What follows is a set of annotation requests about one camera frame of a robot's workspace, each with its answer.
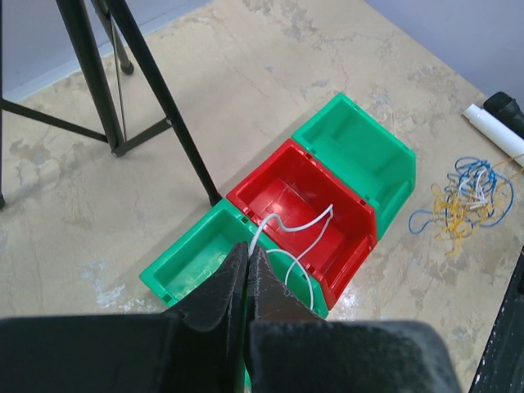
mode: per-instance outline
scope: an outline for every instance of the green bin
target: green bin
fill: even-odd
[[[369,202],[382,238],[415,188],[415,153],[343,93],[292,137]]]
[[[240,210],[222,200],[146,268],[140,279],[166,305],[175,305],[216,271],[236,243],[250,242],[255,231],[256,226]],[[266,250],[278,248],[264,233],[258,244]],[[292,259],[271,253],[269,261],[283,281]],[[313,287],[314,312],[326,318],[328,307],[320,284],[310,276],[309,279]],[[309,307],[309,287],[298,266],[291,271],[287,286]]]

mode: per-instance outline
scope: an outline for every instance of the white tube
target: white tube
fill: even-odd
[[[471,104],[463,115],[479,131],[486,135],[495,145],[500,147],[510,157],[518,157],[515,161],[524,168],[524,140],[511,129],[500,123],[489,112]]]

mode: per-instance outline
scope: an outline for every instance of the white wall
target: white wall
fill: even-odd
[[[86,1],[93,30],[102,54],[111,45],[93,6]],[[143,33],[209,0],[128,0]],[[3,0],[3,93],[19,101],[41,88],[79,70],[75,51],[54,0]]]
[[[367,0],[487,95],[524,108],[523,0]]]

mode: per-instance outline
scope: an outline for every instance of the floor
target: floor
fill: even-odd
[[[147,43],[223,195],[339,91],[417,152],[415,192],[329,318],[430,323],[467,388],[524,242],[524,182],[458,257],[407,221],[459,156],[504,157],[460,116],[484,97],[362,0],[216,0]],[[139,71],[124,101],[129,135],[163,117]],[[101,129],[82,75],[25,105]],[[164,309],[138,275],[209,209],[174,133],[116,159],[14,115],[4,130],[0,315]]]

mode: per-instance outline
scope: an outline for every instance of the white string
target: white string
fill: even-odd
[[[289,253],[289,252],[287,252],[285,250],[273,249],[273,250],[266,251],[268,254],[270,254],[272,252],[281,252],[281,253],[283,253],[283,254],[285,254],[285,255],[287,255],[287,256],[289,256],[289,257],[291,257],[293,259],[293,263],[289,266],[289,268],[287,269],[287,272],[286,272],[286,278],[284,280],[284,284],[285,285],[287,285],[287,280],[289,279],[289,274],[290,274],[291,270],[293,269],[293,267],[295,266],[295,264],[299,265],[300,269],[302,270],[302,272],[304,273],[304,275],[306,277],[306,281],[308,282],[309,298],[310,298],[310,306],[309,306],[309,308],[310,309],[313,309],[313,304],[314,304],[313,286],[311,285],[311,280],[309,279],[309,274],[305,271],[304,266],[302,266],[300,264],[300,258],[302,258],[304,255],[306,255],[308,252],[310,252],[313,249],[313,247],[315,247],[317,245],[317,243],[320,241],[320,239],[322,238],[322,236],[326,232],[326,229],[328,228],[329,222],[331,221],[331,219],[333,218],[333,215],[334,215],[333,214],[333,204],[329,205],[327,207],[327,209],[319,217],[317,217],[316,219],[314,219],[313,221],[311,221],[311,222],[309,222],[307,224],[301,225],[300,227],[288,228],[286,225],[284,225],[284,223],[282,222],[282,219],[280,218],[280,216],[278,214],[272,213],[272,214],[268,215],[264,220],[262,220],[262,222],[260,223],[259,227],[256,229],[255,236],[251,239],[251,243],[250,243],[249,249],[248,249],[248,255],[251,258],[251,256],[253,255],[253,251],[255,250],[256,243],[259,240],[260,234],[264,230],[265,225],[271,219],[276,219],[278,221],[278,225],[280,225],[280,228],[282,228],[286,232],[299,232],[299,231],[303,231],[303,230],[305,230],[307,228],[311,228],[313,225],[315,225],[318,221],[320,221],[328,213],[329,213],[329,218],[327,219],[326,223],[324,224],[324,226],[322,228],[322,231],[320,232],[320,234],[318,235],[316,240],[308,248],[306,248],[302,252],[302,254],[300,254],[298,256],[298,258],[296,258],[294,255],[292,255],[291,253]]]

